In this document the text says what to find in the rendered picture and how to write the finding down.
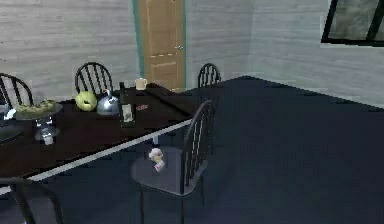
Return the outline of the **silver kettle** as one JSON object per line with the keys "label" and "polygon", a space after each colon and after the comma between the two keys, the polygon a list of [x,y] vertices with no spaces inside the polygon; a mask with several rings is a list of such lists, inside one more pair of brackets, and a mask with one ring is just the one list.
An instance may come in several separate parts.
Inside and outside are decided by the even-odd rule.
{"label": "silver kettle", "polygon": [[111,91],[104,89],[105,94],[97,104],[97,113],[99,115],[115,115],[119,112],[118,98],[111,94]]}

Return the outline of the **black spindle-back chair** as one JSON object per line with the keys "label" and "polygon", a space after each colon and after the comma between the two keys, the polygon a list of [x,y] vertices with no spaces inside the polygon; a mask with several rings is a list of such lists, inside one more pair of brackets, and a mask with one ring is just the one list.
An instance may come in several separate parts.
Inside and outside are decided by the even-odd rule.
{"label": "black spindle-back chair", "polygon": [[98,62],[86,62],[77,69],[75,90],[78,93],[84,90],[98,95],[104,89],[113,91],[112,76],[104,65]]}
{"label": "black spindle-back chair", "polygon": [[[7,90],[7,87],[5,85],[5,79],[8,79],[10,81],[12,86],[11,91]],[[28,85],[24,81],[22,81],[20,78],[17,78],[10,74],[0,72],[0,93],[3,99],[3,102],[12,109],[15,108],[15,105],[11,101],[11,98],[10,98],[11,94],[13,94],[16,97],[16,101],[19,105],[23,104],[20,87],[22,87],[27,94],[27,99],[28,99],[27,105],[33,105],[34,104],[33,96]]]}
{"label": "black spindle-back chair", "polygon": [[184,198],[201,186],[204,198],[204,172],[208,167],[207,156],[212,146],[214,104],[203,102],[191,120],[182,148],[161,148],[161,166],[150,157],[137,158],[131,166],[131,177],[139,186],[140,224],[145,224],[144,192],[146,189],[172,195],[180,200],[180,224],[184,224]]}
{"label": "black spindle-back chair", "polygon": [[0,224],[65,224],[57,195],[43,184],[23,178],[0,178],[11,196],[0,196]]}
{"label": "black spindle-back chair", "polygon": [[208,87],[221,81],[218,67],[213,63],[204,64],[198,74],[198,87]]}

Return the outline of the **small pale figurine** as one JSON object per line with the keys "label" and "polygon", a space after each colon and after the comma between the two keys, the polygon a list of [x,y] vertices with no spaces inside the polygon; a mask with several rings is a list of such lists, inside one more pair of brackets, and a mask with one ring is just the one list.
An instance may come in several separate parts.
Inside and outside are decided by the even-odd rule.
{"label": "small pale figurine", "polygon": [[152,148],[148,155],[149,159],[155,163],[154,168],[160,172],[165,165],[163,153],[159,148]]}

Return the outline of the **wooden room door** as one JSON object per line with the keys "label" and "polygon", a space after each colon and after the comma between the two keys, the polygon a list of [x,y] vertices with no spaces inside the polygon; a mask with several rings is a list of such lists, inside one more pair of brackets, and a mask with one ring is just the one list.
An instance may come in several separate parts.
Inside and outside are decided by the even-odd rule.
{"label": "wooden room door", "polygon": [[184,0],[137,0],[144,77],[173,92],[185,89]]}

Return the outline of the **dark wine bottle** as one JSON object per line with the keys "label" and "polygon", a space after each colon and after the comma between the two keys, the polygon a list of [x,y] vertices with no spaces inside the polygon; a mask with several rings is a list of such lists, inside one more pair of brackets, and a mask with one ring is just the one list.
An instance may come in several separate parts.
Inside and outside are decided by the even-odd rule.
{"label": "dark wine bottle", "polygon": [[119,109],[120,109],[120,123],[123,128],[131,128],[135,126],[135,112],[136,107],[134,104],[134,97],[131,91],[125,87],[123,82],[119,83],[120,96],[119,96]]}

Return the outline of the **green apple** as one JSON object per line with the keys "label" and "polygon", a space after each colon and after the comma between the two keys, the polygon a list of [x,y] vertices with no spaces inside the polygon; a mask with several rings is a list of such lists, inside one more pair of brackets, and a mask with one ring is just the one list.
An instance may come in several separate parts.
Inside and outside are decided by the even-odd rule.
{"label": "green apple", "polygon": [[92,92],[82,91],[76,95],[75,103],[82,111],[92,111],[97,106],[97,99]]}

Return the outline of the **black framed window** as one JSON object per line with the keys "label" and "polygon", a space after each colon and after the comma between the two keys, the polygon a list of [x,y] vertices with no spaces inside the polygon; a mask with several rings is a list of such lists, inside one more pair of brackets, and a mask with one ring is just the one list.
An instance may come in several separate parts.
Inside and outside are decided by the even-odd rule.
{"label": "black framed window", "polygon": [[330,0],[321,42],[384,48],[384,0]]}

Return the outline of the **dark brown dining table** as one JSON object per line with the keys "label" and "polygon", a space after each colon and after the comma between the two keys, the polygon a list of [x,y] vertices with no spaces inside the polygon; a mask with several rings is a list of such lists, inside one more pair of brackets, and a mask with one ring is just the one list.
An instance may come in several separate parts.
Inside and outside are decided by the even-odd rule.
{"label": "dark brown dining table", "polygon": [[82,112],[72,100],[64,101],[63,109],[53,118],[59,134],[51,145],[37,141],[34,123],[23,121],[21,135],[0,143],[0,177],[45,179],[183,127],[198,108],[190,96],[157,84],[144,91],[129,90],[135,105],[149,106],[136,112],[131,128],[123,128],[117,115]]}

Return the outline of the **dark round plate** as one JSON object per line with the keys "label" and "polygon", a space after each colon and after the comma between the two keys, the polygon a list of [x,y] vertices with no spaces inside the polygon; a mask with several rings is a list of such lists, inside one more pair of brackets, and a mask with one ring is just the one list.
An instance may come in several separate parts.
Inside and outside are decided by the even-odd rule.
{"label": "dark round plate", "polygon": [[23,125],[15,121],[0,121],[0,143],[12,140],[23,133]]}

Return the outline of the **glass stand with lettuce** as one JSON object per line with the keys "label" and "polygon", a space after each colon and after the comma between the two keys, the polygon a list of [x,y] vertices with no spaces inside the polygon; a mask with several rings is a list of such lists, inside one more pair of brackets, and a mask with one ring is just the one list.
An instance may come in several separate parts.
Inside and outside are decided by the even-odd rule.
{"label": "glass stand with lettuce", "polygon": [[54,137],[59,133],[59,130],[53,126],[53,116],[62,109],[63,106],[54,100],[43,100],[38,105],[19,105],[14,118],[21,121],[34,121],[35,139],[51,145],[54,143]]}

